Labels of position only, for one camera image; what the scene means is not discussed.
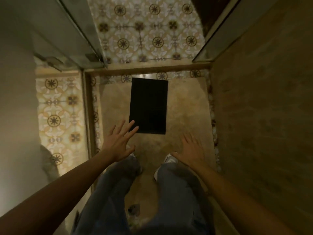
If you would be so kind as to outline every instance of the shower floor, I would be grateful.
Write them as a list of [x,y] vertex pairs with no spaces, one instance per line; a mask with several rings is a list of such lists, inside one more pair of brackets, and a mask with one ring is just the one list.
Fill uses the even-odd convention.
[[[98,98],[101,131],[107,133],[112,125],[123,119],[128,122],[131,83],[99,85]],[[180,136],[188,131],[201,140],[206,160],[216,170],[208,93],[203,77],[169,80],[166,134],[138,133],[129,141],[129,145],[136,145],[135,154],[144,169],[125,197],[126,210],[130,205],[140,204],[137,223],[146,223],[157,212],[158,191],[153,174],[167,154],[181,151]]]

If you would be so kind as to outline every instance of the black rectangular panel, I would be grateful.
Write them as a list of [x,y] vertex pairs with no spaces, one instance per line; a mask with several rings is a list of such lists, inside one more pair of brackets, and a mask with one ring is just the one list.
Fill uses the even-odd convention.
[[168,81],[133,78],[129,122],[138,133],[165,134]]

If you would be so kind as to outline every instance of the hand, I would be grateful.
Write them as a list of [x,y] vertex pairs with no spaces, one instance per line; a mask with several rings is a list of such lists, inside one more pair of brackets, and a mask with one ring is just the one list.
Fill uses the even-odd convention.
[[199,142],[192,133],[183,134],[181,140],[182,153],[172,152],[172,156],[192,169],[199,163],[205,163],[204,151],[201,142]]
[[110,129],[109,134],[104,138],[101,151],[105,151],[107,154],[110,155],[110,157],[112,157],[112,163],[121,161],[135,151],[135,146],[132,146],[131,148],[126,150],[126,145],[129,139],[133,137],[134,134],[138,131],[139,127],[137,126],[132,131],[128,132],[135,123],[135,121],[132,120],[122,130],[124,123],[125,120],[123,120],[120,126],[118,126],[117,128],[115,128],[116,125],[114,125]]

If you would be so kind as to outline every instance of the floral tile pattern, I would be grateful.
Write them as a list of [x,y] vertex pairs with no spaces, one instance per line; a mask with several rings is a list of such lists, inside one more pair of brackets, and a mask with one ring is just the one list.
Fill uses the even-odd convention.
[[59,176],[88,160],[79,74],[36,79],[39,137]]
[[204,45],[191,0],[88,0],[110,63],[193,59]]
[[171,80],[171,79],[183,79],[183,78],[195,78],[195,77],[204,77],[207,83],[207,91],[208,91],[208,101],[210,105],[210,116],[211,116],[211,124],[212,124],[212,133],[213,133],[213,142],[215,148],[216,155],[216,163],[217,170],[220,172],[220,159],[218,155],[218,140],[216,134],[215,127],[215,115],[214,115],[214,100],[212,95],[212,85],[210,80],[210,73],[207,69],[200,70],[190,70],[190,71],[179,71],[179,72],[157,72],[157,73],[149,73],[149,74],[135,74],[135,75],[120,75],[120,76],[105,76],[98,75],[96,77],[92,77],[92,93],[93,93],[93,107],[94,107],[94,115],[95,115],[95,132],[96,132],[96,144],[99,148],[103,143],[103,132],[102,132],[102,119],[100,109],[100,91],[99,85],[105,84],[115,84],[115,83],[127,83],[131,82],[133,78],[146,78],[146,79],[157,79],[157,80]]

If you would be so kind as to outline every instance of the pants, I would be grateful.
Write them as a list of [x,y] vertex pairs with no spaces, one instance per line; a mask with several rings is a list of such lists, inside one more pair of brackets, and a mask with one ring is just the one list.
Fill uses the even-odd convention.
[[[85,205],[73,235],[131,234],[124,211],[124,197],[140,173],[137,158],[109,167]],[[213,211],[196,176],[176,163],[158,171],[158,212],[144,227],[188,227],[199,234],[214,235]]]

